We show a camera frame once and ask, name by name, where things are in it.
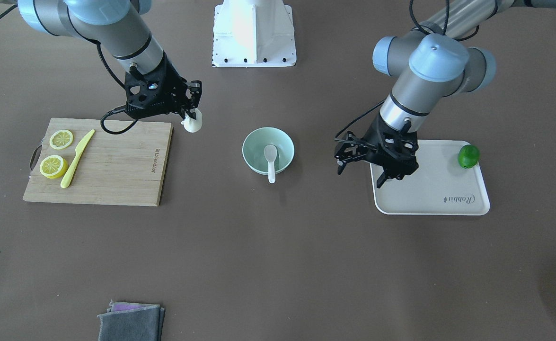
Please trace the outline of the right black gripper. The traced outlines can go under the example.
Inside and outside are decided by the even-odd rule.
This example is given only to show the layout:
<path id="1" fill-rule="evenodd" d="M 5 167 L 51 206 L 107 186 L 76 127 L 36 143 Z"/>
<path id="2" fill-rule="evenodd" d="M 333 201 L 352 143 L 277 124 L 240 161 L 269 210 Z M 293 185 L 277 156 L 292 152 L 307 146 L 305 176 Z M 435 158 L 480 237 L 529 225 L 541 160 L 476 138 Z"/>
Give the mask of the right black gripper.
<path id="1" fill-rule="evenodd" d="M 170 113 L 182 119 L 194 119 L 194 109 L 198 108 L 202 96 L 202 82 L 187 82 L 163 54 L 159 65 L 145 75 L 132 63 L 125 75 L 125 90 L 126 113 L 133 119 Z"/>

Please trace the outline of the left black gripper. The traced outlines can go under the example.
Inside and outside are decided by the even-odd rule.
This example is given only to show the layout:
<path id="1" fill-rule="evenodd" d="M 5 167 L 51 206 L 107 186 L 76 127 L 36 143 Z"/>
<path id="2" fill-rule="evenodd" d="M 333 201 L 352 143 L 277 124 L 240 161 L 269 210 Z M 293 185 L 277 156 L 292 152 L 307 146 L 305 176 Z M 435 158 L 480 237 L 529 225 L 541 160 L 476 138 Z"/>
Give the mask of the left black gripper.
<path id="1" fill-rule="evenodd" d="M 390 179 L 402 180 L 403 177 L 412 175 L 419 166 L 415 155 L 418 150 L 417 133 L 410 132 L 411 127 L 411 120 L 405 118 L 405 125 L 400 130 L 393 129 L 378 114 L 363 139 L 353 132 L 337 136 L 334 138 L 334 142 L 337 142 L 337 174 L 341 175 L 349 163 L 367 161 L 383 168 L 377 179 L 378 183 Z M 351 147 L 367 150 L 345 151 Z"/>

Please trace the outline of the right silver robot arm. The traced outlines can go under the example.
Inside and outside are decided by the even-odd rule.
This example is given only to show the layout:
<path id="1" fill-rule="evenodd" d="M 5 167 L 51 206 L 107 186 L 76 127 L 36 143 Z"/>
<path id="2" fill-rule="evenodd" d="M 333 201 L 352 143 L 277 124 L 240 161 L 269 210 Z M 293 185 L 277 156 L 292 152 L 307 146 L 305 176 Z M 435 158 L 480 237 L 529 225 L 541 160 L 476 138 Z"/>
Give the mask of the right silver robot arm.
<path id="1" fill-rule="evenodd" d="M 174 113 L 196 119 L 199 81 L 182 78 L 143 21 L 149 0 L 19 0 L 22 18 L 53 36 L 101 44 L 124 68 L 124 109 L 133 119 Z"/>

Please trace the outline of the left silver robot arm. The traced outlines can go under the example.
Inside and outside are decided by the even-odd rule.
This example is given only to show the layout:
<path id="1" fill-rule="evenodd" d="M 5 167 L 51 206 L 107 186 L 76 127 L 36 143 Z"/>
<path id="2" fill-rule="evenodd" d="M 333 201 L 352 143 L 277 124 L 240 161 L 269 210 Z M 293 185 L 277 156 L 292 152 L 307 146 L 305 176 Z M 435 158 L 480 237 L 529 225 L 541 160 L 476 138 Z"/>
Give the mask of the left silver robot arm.
<path id="1" fill-rule="evenodd" d="M 477 91 L 496 74 L 490 52 L 462 41 L 473 36 L 473 28 L 511 7 L 556 9 L 556 0 L 448 0 L 425 21 L 411 17 L 414 28 L 405 36 L 380 39 L 373 65 L 396 82 L 375 105 L 379 112 L 364 136 L 347 128 L 336 134 L 337 172 L 359 161 L 381 166 L 378 188 L 387 180 L 412 175 L 418 169 L 417 131 L 439 100 Z"/>

